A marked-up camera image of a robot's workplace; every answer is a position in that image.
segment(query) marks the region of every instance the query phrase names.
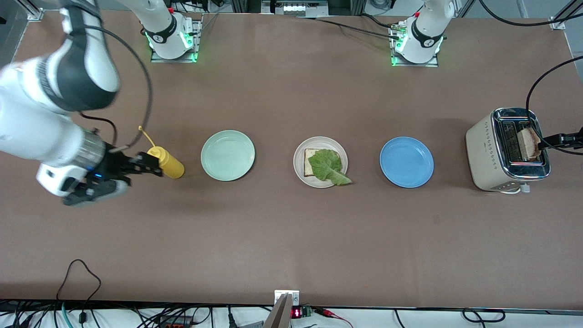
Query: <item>white plate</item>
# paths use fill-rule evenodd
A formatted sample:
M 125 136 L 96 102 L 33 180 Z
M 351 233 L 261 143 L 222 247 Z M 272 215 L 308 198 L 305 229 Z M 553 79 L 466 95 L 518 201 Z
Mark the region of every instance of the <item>white plate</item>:
M 296 171 L 297 177 L 300 178 L 305 184 L 314 188 L 328 188 L 332 187 L 334 184 L 330 180 L 320 181 L 315 176 L 304 176 L 304 150 L 306 148 L 311 149 L 330 149 L 340 155 L 340 161 L 342 162 L 342 173 L 346 174 L 348 170 L 348 156 L 346 156 L 346 151 L 340 146 L 335 140 L 327 137 L 313 137 L 304 142 L 302 142 L 296 149 L 296 153 L 293 154 L 293 168 Z

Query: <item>toaster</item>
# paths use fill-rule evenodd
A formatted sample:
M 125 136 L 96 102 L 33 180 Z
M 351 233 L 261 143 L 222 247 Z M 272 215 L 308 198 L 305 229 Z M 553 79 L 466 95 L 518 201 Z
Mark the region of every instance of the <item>toaster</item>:
M 530 192 L 530 182 L 549 175 L 545 149 L 531 160 L 524 160 L 521 154 L 517 134 L 528 127 L 540 133 L 534 113 L 529 119 L 525 109 L 499 108 L 468 130 L 468 160 L 478 188 L 507 194 Z

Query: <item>brown table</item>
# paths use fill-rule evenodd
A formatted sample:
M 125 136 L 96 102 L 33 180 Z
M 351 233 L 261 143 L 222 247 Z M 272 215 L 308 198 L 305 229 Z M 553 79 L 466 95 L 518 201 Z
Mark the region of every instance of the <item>brown table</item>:
M 132 13 L 104 18 L 148 59 Z M 382 32 L 365 18 L 335 19 Z M 386 39 L 307 19 L 221 15 L 205 33 L 197 64 L 148 64 L 148 132 L 184 163 L 182 179 L 134 176 L 123 197 L 75 209 L 36 182 L 37 162 L 0 154 L 1 297 L 53 298 L 80 257 L 103 280 L 98 299 L 269 303 L 291 288 L 317 305 L 583 309 L 581 158 L 550 152 L 550 177 L 507 196 L 473 185 L 464 143 L 471 126 L 523 106 L 534 80 L 571 57 L 563 32 L 455 19 L 437 69 L 391 67 Z M 60 35 L 47 13 L 17 59 L 53 51 Z M 123 143 L 142 119 L 145 84 L 109 44 L 122 89 L 95 114 L 117 123 Z M 532 109 L 546 134 L 581 127 L 582 91 L 574 65 L 540 84 Z M 110 139 L 107 125 L 80 122 Z M 257 149 L 251 171 L 228 183 L 199 158 L 226 129 Z M 319 190 L 297 178 L 293 152 L 316 135 L 343 145 L 353 185 Z M 381 147 L 401 135 L 433 153 L 421 188 L 380 171 Z M 148 147 L 143 139 L 129 153 Z M 95 287 L 81 266 L 71 279 L 64 298 Z

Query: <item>bread slice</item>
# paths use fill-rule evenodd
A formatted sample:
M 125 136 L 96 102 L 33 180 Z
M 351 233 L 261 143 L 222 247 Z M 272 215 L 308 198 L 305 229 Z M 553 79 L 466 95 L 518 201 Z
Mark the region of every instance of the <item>bread slice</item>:
M 525 128 L 518 132 L 518 145 L 523 160 L 532 160 L 540 155 L 540 138 L 532 128 Z
M 306 148 L 304 150 L 304 176 L 314 176 L 314 171 L 312 170 L 312 164 L 308 160 L 310 157 L 320 149 Z

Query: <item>mounting plate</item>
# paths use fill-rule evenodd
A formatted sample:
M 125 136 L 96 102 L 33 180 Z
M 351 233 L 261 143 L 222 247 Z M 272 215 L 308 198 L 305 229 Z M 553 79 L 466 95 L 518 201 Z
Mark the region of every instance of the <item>mounting plate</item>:
M 198 60 L 198 50 L 201 45 L 201 30 L 202 30 L 202 22 L 200 20 L 192 20 L 192 30 L 188 30 L 186 32 L 193 32 L 194 35 L 190 37 L 191 39 L 187 40 L 192 42 L 192 48 L 187 50 L 182 56 L 175 58 L 175 59 L 164 59 L 152 49 L 152 54 L 150 56 L 150 62 L 196 62 Z
M 273 295 L 274 295 L 273 304 L 277 303 L 279 297 L 282 296 L 283 294 L 291 294 L 291 297 L 293 300 L 293 306 L 297 306 L 300 304 L 300 291 L 291 291 L 291 290 L 287 290 L 287 289 L 276 289 L 275 290 L 275 292 L 273 293 Z
M 399 36 L 399 33 L 395 33 L 393 29 L 388 29 L 389 35 Z M 389 47 L 391 48 L 391 66 L 417 66 L 417 67 L 438 67 L 439 63 L 437 61 L 437 54 L 433 55 L 430 61 L 424 62 L 421 64 L 415 64 L 414 62 L 410 62 L 406 60 L 403 55 L 395 51 L 395 47 L 399 40 L 390 39 Z
M 554 17 L 554 16 L 551 16 L 551 17 L 549 18 L 549 21 L 551 21 L 551 20 L 555 20 L 555 18 L 556 18 L 556 17 Z M 552 30 L 564 30 L 564 29 L 565 29 L 565 22 L 551 23 L 551 24 L 550 24 L 550 28 L 551 28 Z

